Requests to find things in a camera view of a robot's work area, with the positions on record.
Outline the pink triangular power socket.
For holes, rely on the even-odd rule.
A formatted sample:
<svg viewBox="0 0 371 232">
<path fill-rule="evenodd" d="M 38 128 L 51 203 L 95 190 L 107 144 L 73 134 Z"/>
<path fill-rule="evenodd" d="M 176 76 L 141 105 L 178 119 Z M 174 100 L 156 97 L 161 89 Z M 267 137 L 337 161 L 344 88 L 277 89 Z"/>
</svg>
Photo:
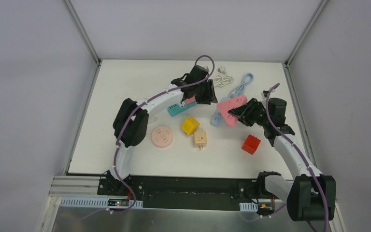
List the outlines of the pink triangular power socket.
<svg viewBox="0 0 371 232">
<path fill-rule="evenodd" d="M 245 95 L 240 95 L 229 100 L 220 102 L 217 105 L 217 109 L 219 110 L 221 116 L 223 117 L 224 121 L 230 126 L 235 127 L 237 124 L 237 117 L 233 116 L 229 113 L 229 110 L 236 109 L 238 107 L 243 106 L 247 103 L 247 97 Z"/>
</svg>

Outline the pink plug adapter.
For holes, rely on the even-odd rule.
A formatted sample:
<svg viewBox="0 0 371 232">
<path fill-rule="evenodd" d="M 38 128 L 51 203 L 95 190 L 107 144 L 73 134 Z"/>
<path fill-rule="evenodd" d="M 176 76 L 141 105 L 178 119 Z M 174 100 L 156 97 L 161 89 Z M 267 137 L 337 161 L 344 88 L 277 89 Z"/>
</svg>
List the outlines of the pink plug adapter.
<svg viewBox="0 0 371 232">
<path fill-rule="evenodd" d="M 184 103 L 185 104 L 192 104 L 192 103 L 194 103 L 196 100 L 195 100 L 195 98 L 193 97 L 193 98 L 189 98 L 189 99 L 185 99 L 184 100 Z"/>
</svg>

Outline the red cube socket adapter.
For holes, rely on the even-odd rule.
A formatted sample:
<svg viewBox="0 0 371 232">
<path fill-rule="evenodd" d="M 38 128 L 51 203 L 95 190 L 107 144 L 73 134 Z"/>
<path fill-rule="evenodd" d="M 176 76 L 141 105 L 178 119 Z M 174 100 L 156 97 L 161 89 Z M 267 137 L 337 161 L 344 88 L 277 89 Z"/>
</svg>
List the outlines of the red cube socket adapter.
<svg viewBox="0 0 371 232">
<path fill-rule="evenodd" d="M 261 140 L 253 135 L 248 135 L 244 144 L 242 145 L 242 150 L 250 155 L 253 155 L 258 149 Z"/>
</svg>

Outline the yellow cube socket adapter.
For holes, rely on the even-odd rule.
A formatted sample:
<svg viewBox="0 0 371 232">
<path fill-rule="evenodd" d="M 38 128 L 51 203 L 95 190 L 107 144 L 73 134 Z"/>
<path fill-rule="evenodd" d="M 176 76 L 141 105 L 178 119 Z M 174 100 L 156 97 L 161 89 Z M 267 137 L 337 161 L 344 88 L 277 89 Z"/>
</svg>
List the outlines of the yellow cube socket adapter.
<svg viewBox="0 0 371 232">
<path fill-rule="evenodd" d="M 192 135 L 199 127 L 200 123 L 194 117 L 186 118 L 181 124 L 181 129 L 186 135 Z"/>
</svg>

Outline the teal power strip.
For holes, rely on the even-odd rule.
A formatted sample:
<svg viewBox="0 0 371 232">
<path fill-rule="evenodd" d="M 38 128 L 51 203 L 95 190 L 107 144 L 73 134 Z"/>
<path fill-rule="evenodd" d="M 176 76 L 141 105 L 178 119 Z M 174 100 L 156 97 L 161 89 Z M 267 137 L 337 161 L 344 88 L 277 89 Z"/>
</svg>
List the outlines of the teal power strip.
<svg viewBox="0 0 371 232">
<path fill-rule="evenodd" d="M 185 101 L 181 102 L 181 103 L 178 103 L 178 104 L 174 104 L 174 105 L 171 105 L 167 108 L 167 111 L 169 113 L 169 115 L 171 117 L 174 117 L 174 116 L 177 116 L 179 114 L 181 114 L 182 112 L 194 107 L 197 105 L 197 102 L 196 101 L 193 101 L 193 102 L 190 102 L 190 103 L 187 103 Z"/>
</svg>

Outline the beige cube socket adapter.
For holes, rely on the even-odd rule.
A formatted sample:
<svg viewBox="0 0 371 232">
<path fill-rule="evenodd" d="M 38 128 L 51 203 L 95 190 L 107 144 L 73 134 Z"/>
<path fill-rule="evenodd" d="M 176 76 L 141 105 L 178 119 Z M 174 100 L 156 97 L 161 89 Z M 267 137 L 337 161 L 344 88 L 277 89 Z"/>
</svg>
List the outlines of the beige cube socket adapter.
<svg viewBox="0 0 371 232">
<path fill-rule="evenodd" d="M 202 150 L 207 146 L 207 135 L 204 131 L 194 132 L 194 147 Z"/>
</svg>

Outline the round pink socket base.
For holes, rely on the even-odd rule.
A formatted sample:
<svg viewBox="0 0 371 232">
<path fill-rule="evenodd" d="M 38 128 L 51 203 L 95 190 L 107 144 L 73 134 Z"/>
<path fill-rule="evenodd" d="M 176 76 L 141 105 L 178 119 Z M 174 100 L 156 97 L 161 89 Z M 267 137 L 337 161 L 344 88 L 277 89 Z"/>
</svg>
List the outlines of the round pink socket base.
<svg viewBox="0 0 371 232">
<path fill-rule="evenodd" d="M 167 126 L 159 126 L 151 133 L 151 141 L 158 148 L 167 148 L 173 143 L 172 130 Z"/>
</svg>

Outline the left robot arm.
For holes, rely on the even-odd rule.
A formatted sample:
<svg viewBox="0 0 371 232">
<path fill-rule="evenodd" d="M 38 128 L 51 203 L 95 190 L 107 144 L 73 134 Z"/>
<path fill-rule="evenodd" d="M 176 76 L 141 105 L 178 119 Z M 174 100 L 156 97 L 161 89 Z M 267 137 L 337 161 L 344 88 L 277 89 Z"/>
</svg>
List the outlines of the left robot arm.
<svg viewBox="0 0 371 232">
<path fill-rule="evenodd" d="M 115 195 L 127 192 L 130 175 L 129 163 L 135 146 L 139 145 L 147 134 L 149 118 L 186 99 L 195 98 L 198 104 L 217 103 L 213 81 L 210 78 L 213 72 L 194 65 L 192 70 L 182 77 L 173 79 L 160 93 L 138 101 L 127 98 L 114 119 L 113 129 L 116 138 L 116 152 L 110 173 L 109 188 Z"/>
</svg>

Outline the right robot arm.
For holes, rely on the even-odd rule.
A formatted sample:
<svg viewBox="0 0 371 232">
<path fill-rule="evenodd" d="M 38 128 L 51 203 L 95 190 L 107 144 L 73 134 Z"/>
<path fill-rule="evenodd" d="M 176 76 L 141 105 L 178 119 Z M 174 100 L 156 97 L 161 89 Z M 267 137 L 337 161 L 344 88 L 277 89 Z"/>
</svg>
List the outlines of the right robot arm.
<svg viewBox="0 0 371 232">
<path fill-rule="evenodd" d="M 246 126 L 257 124 L 264 136 L 283 158 L 293 182 L 277 172 L 261 172 L 253 186 L 255 195 L 273 195 L 287 206 L 293 221 L 331 221 L 334 218 L 336 181 L 317 169 L 295 142 L 295 132 L 285 122 L 287 102 L 269 98 L 265 103 L 252 98 L 246 104 L 229 110 Z"/>
</svg>

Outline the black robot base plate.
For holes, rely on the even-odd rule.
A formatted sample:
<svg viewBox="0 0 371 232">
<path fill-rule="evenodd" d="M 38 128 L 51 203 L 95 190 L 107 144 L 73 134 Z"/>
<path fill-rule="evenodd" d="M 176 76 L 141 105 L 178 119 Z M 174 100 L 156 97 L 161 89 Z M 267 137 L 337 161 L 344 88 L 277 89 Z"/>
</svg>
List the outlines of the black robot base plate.
<svg viewBox="0 0 371 232">
<path fill-rule="evenodd" d="M 237 211 L 241 203 L 272 202 L 262 180 L 131 175 L 123 183 L 107 173 L 98 195 L 129 196 L 144 208 Z"/>
</svg>

